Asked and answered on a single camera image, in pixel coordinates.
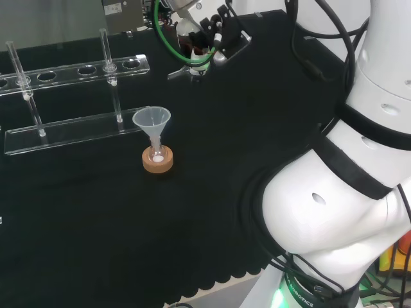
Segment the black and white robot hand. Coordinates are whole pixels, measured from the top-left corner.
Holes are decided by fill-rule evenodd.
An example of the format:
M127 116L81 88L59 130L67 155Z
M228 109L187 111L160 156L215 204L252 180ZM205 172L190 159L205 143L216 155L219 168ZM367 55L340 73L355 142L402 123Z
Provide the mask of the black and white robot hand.
M211 64L223 65L244 50L252 40L232 7L232 1L170 1L181 20L176 25L180 52L189 64L170 73L168 79L183 75L204 75Z

